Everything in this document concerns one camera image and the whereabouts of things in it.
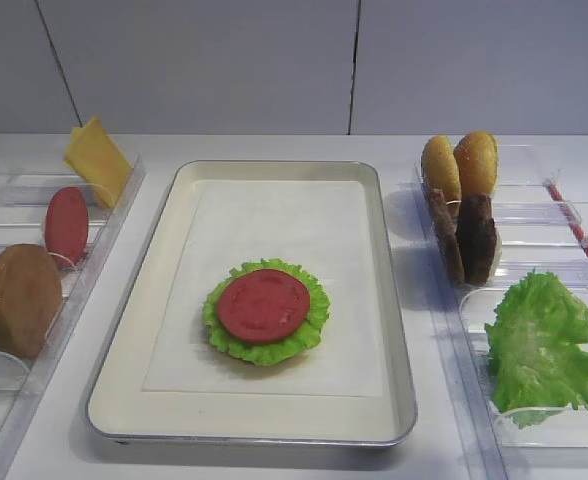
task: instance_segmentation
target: white countertop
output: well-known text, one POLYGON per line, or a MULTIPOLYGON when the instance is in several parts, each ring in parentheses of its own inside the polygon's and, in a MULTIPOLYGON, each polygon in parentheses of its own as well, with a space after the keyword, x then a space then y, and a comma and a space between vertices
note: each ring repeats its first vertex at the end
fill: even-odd
MULTIPOLYGON (((197 159, 355 160, 381 178, 395 268, 417 272, 421 233, 410 182, 427 137, 130 136, 147 176, 8 474, 10 479, 399 479, 470 478, 424 283, 400 276, 399 289, 419 419, 402 445, 379 452, 122 446, 100 441, 83 417, 88 382, 146 234, 174 172, 197 159)), ((64 135, 0 135, 0 168, 65 171, 64 135)), ((553 147, 563 160, 559 189, 588 201, 588 137, 502 137, 502 144, 553 147)), ((537 469, 532 478, 577 472, 537 469)))

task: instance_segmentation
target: clear plastic container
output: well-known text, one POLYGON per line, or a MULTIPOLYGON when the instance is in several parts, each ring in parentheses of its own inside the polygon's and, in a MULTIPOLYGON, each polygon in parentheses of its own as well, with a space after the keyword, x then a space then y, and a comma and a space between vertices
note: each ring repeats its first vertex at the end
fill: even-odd
POLYGON ((0 253, 15 243, 43 244, 42 224, 49 201, 63 187, 74 185, 81 190, 90 227, 84 258, 73 267, 59 270, 64 302, 39 357, 28 362, 0 352, 0 478, 5 476, 20 446, 145 176, 137 152, 127 146, 121 149, 133 169, 111 211, 100 208, 90 185, 72 173, 0 173, 0 253))
POLYGON ((531 271, 555 273, 588 305, 588 203, 563 199, 556 186, 561 168, 554 166, 550 151, 501 146, 499 153, 502 165, 516 158, 516 168, 506 170, 518 171, 519 176, 504 182, 499 174, 492 210, 502 238, 501 259, 483 288, 450 283, 426 205, 420 165, 412 187, 438 291, 439 302, 430 305, 432 318, 470 474, 494 479, 518 476, 534 465, 585 468, 588 411, 559 409, 559 414, 523 429, 513 421, 519 412, 498 412, 492 402, 483 326, 495 320, 494 309, 507 289, 531 271))

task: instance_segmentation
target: tomato slice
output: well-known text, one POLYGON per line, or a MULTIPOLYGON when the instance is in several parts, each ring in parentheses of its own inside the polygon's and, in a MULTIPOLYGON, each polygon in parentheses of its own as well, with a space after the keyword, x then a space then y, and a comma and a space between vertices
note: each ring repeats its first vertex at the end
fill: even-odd
MULTIPOLYGON (((66 187, 56 192, 45 217, 47 250, 78 263, 87 245, 88 217, 85 199, 78 188, 66 187)), ((59 267, 71 266, 60 257, 54 256, 54 261, 59 267)))
POLYGON ((248 343, 275 343, 293 334, 310 309, 303 283, 280 270, 257 270, 236 278, 216 310, 223 326, 248 343))

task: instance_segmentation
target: green lettuce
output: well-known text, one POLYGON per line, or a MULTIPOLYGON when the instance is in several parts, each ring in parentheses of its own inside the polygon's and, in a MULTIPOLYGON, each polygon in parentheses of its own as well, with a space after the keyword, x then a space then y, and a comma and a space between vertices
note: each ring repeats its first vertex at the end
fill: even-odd
POLYGON ((321 331, 329 318, 330 300, 314 275, 302 270, 300 265, 289 265, 278 258, 243 263, 240 269, 230 270, 230 275, 208 295, 203 306, 203 319, 209 326, 210 343, 219 351, 256 365, 270 366, 321 343, 321 331), (310 309, 301 326, 289 337, 276 343, 254 345, 239 340, 227 331, 216 313, 216 303, 235 278, 264 268, 288 273, 303 283, 310 294, 310 309))
MULTIPOLYGON (((500 412, 524 407, 588 410, 588 307, 552 273, 530 273, 505 294, 485 324, 493 401, 500 412)), ((558 411, 525 410, 512 416, 520 427, 558 411)))

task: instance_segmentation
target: yellow cheese slice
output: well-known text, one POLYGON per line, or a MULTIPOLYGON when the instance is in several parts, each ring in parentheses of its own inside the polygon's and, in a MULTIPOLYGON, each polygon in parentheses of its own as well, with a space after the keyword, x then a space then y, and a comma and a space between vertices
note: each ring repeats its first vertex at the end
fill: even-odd
POLYGON ((102 206, 114 208, 132 167, 97 117, 92 117, 83 128, 74 128, 70 138, 65 163, 92 184, 96 200, 102 206))

